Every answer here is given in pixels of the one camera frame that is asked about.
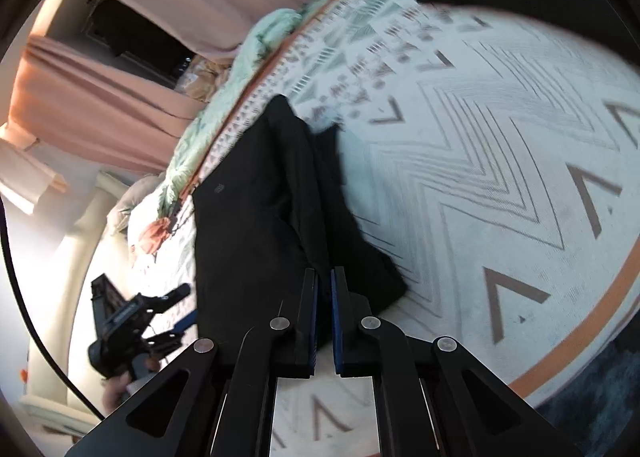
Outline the person's left hand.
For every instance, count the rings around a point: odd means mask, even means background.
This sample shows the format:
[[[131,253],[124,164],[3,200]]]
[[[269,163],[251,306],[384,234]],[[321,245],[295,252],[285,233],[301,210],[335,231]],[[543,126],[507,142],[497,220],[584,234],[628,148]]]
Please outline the person's left hand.
[[[107,414],[111,414],[122,403],[131,382],[128,371],[103,382],[102,404]]]

